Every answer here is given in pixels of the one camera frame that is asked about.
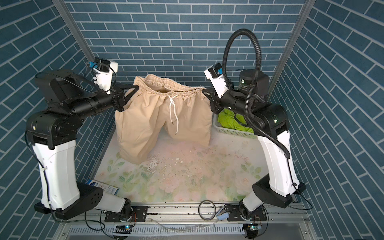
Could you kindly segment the beige shorts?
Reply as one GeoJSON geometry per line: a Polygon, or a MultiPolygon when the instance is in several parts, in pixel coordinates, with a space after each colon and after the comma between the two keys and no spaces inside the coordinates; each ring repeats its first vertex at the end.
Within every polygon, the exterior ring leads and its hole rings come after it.
{"type": "Polygon", "coordinates": [[[162,128],[175,140],[209,145],[213,113],[204,87],[185,86],[153,74],[137,76],[134,84],[139,90],[122,112],[115,113],[122,159],[135,165],[144,162],[162,128]]]}

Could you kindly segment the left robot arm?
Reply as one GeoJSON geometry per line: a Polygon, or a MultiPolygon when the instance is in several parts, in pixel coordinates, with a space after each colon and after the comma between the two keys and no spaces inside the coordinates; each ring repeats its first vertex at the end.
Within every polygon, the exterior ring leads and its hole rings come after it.
{"type": "Polygon", "coordinates": [[[78,130],[86,118],[109,109],[119,112],[139,90],[136,85],[115,84],[87,92],[84,78],[70,70],[37,73],[36,84],[48,108],[29,117],[25,139],[40,168],[43,196],[34,208],[60,220],[70,220],[90,210],[111,214],[117,222],[132,219],[129,199],[76,179],[75,148],[78,130]]]}

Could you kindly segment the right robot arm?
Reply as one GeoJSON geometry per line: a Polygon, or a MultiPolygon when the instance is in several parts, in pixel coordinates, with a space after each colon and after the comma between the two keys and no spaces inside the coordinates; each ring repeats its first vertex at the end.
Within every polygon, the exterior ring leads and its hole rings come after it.
{"type": "Polygon", "coordinates": [[[226,86],[221,66],[212,66],[204,73],[213,84],[211,89],[203,91],[211,102],[212,112],[219,114],[228,109],[242,116],[248,113],[250,120],[244,126],[254,131],[266,157],[268,173],[253,184],[251,193],[240,201],[241,214],[249,218],[263,204],[286,208],[293,201],[292,196],[302,194],[306,185],[297,178],[291,159],[287,112],[281,105],[267,102],[268,76],[259,73],[246,110],[246,87],[251,84],[253,70],[241,71],[238,90],[226,86]]]}

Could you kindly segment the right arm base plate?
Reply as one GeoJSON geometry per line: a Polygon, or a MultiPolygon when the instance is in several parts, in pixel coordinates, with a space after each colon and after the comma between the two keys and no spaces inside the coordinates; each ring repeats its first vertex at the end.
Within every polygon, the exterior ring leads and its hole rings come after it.
{"type": "Polygon", "coordinates": [[[248,211],[243,205],[231,205],[225,204],[224,210],[229,213],[229,222],[240,222],[240,221],[266,221],[267,213],[263,206],[256,208],[254,211],[248,211]]]}

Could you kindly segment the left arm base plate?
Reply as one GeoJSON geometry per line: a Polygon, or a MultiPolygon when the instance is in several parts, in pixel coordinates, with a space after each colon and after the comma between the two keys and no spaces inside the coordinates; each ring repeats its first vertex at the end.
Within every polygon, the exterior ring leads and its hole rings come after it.
{"type": "Polygon", "coordinates": [[[106,223],[140,223],[145,222],[148,206],[130,206],[119,213],[107,212],[106,223]]]}

